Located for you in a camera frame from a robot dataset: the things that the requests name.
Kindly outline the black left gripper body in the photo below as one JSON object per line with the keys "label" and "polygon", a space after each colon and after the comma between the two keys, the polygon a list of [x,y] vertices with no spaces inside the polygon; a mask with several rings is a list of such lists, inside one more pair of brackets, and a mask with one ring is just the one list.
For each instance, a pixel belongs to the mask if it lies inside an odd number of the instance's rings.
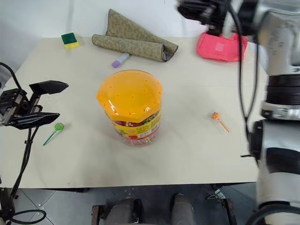
{"label": "black left gripper body", "polygon": [[27,92],[22,89],[3,91],[0,96],[0,121],[10,122],[12,119],[42,111],[43,107],[38,102],[30,107],[29,101]]}

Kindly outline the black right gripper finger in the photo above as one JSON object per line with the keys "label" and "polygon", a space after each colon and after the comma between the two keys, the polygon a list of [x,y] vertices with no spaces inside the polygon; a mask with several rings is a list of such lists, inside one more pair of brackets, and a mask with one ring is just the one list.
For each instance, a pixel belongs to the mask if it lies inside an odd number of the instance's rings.
{"label": "black right gripper finger", "polygon": [[223,33],[223,24],[210,24],[208,26],[208,34],[213,36],[220,36]]}

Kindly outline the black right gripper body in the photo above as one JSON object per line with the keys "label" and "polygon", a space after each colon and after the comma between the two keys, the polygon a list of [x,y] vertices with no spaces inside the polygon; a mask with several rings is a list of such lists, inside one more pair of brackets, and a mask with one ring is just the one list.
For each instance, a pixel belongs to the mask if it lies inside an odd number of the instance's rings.
{"label": "black right gripper body", "polygon": [[224,0],[178,0],[178,12],[202,25],[223,26],[226,17]]}

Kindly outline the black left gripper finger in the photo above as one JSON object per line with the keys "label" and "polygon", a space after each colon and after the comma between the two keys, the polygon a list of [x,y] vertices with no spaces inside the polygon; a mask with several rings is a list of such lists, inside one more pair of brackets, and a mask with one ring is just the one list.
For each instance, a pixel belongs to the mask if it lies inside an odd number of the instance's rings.
{"label": "black left gripper finger", "polygon": [[30,84],[29,87],[33,92],[29,101],[30,107],[35,106],[42,95],[61,93],[68,86],[67,83],[53,80]]}
{"label": "black left gripper finger", "polygon": [[17,129],[37,128],[54,122],[59,116],[59,113],[35,112],[12,119],[8,125]]}

